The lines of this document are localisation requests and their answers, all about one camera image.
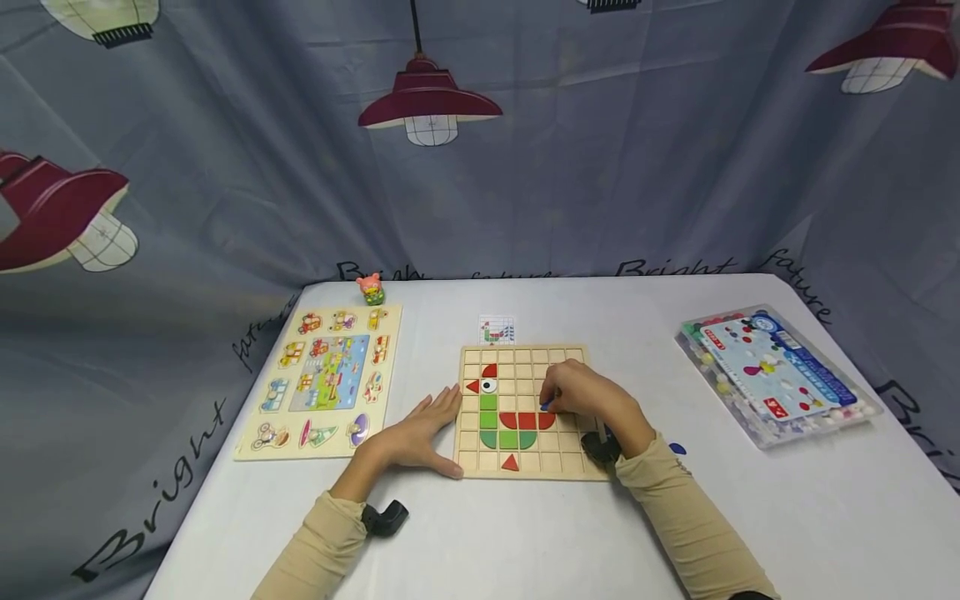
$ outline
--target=white tablecloth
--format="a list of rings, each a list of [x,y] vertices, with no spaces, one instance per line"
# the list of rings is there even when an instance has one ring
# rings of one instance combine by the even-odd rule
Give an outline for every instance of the white tablecloth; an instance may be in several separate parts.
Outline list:
[[[767,275],[386,282],[403,305],[387,422],[456,381],[480,314],[516,318],[520,344],[583,343],[636,396],[784,598],[948,598],[960,500],[886,412],[817,441],[761,452],[673,341],[680,322],[766,302],[869,390],[793,291]],[[353,283],[307,288],[298,310],[362,303]],[[261,379],[254,385],[259,394]],[[249,598],[343,460],[236,463],[247,398],[167,554],[150,600]],[[453,428],[439,438],[453,452]],[[399,534],[368,544],[336,594],[356,598],[681,599],[633,500],[616,485],[386,476]]]

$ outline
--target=wooden grid board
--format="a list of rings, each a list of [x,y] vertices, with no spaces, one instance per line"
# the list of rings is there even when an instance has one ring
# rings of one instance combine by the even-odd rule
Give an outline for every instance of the wooden grid board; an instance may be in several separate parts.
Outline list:
[[[267,361],[237,461],[352,456],[383,429],[400,306],[298,312]]]
[[[608,481],[580,447],[596,420],[540,409],[546,370],[567,358],[587,362],[583,346],[474,346],[460,357],[463,406],[454,461],[480,479]]]

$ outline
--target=pattern card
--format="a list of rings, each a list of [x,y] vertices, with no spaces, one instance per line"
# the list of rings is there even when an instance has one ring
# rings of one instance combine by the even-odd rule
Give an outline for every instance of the pattern card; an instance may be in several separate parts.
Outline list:
[[[480,315],[478,327],[478,342],[483,346],[512,346],[516,343],[513,317]]]

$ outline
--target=bead box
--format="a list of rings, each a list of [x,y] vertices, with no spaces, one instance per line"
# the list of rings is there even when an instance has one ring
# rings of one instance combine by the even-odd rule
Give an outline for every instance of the bead box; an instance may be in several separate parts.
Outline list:
[[[883,411],[765,304],[687,321],[676,340],[760,449]]]

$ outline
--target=red semicircle piece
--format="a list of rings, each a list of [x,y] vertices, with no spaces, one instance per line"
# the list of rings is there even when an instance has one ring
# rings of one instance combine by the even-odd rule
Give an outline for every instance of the red semicircle piece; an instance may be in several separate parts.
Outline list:
[[[516,413],[500,413],[500,422],[508,429],[516,429]]]
[[[549,429],[553,426],[554,421],[557,420],[557,416],[553,413],[539,413],[537,414],[537,417],[539,421],[538,425],[540,426],[541,430]]]

